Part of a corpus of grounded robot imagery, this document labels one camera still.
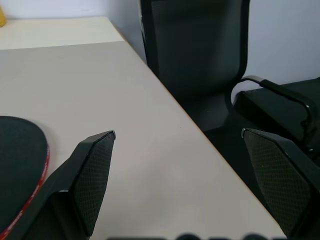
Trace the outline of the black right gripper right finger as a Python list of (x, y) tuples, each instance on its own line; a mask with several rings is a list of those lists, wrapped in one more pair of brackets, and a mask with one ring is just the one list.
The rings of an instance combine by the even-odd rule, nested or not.
[(271, 215), (290, 240), (320, 238), (320, 167), (291, 140), (244, 128), (255, 178)]

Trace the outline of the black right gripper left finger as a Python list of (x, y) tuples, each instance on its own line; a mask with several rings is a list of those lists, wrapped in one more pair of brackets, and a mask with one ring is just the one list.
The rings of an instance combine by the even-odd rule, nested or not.
[(88, 240), (105, 196), (116, 133), (81, 141), (44, 182), (9, 240)]

